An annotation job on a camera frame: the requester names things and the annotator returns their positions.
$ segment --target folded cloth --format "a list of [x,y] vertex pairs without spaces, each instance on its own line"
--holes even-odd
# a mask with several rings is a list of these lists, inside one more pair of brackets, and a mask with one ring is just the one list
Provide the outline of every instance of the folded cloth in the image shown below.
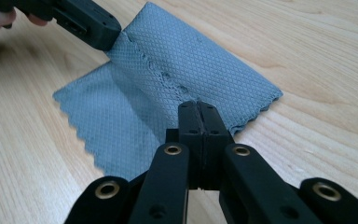
[[177,106],[215,105],[231,133],[282,92],[248,65],[162,8],[147,3],[106,52],[109,63],[54,93],[106,175],[146,171]]

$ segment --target wrinkled fabric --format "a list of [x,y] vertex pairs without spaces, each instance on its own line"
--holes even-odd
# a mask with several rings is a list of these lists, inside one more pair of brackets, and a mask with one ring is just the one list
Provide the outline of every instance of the wrinkled fabric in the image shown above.
[[121,32],[111,59],[54,93],[61,110],[106,175],[131,180],[146,171],[177,106],[215,105],[231,133],[282,92],[212,40],[147,3]]

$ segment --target cloth fold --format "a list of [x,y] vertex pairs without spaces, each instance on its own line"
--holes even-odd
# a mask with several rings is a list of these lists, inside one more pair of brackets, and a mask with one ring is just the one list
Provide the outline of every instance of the cloth fold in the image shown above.
[[106,52],[109,63],[54,93],[106,175],[147,170],[184,101],[215,105],[231,133],[282,92],[212,40],[147,3]]

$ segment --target light wood tabletop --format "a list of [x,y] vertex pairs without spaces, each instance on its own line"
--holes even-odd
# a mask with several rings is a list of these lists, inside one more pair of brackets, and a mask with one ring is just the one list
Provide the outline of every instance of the light wood tabletop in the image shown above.
[[[123,27],[145,4],[95,2]],[[237,142],[294,186],[320,176],[358,197],[358,1],[153,2],[283,91]],[[103,176],[51,95],[107,60],[55,22],[41,28],[18,13],[0,31],[0,223],[63,223]],[[225,223],[217,198],[191,192],[188,223]]]

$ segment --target table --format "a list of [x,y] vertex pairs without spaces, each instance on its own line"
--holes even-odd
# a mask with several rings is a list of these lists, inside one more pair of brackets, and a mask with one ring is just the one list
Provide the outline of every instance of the table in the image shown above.
[[[98,0],[127,26],[145,1]],[[157,5],[280,87],[235,139],[288,183],[320,176],[358,197],[358,1],[173,1]],[[51,95],[107,62],[51,22],[19,13],[0,31],[0,223],[63,223],[103,176]],[[192,191],[188,223],[224,223],[217,192]]]

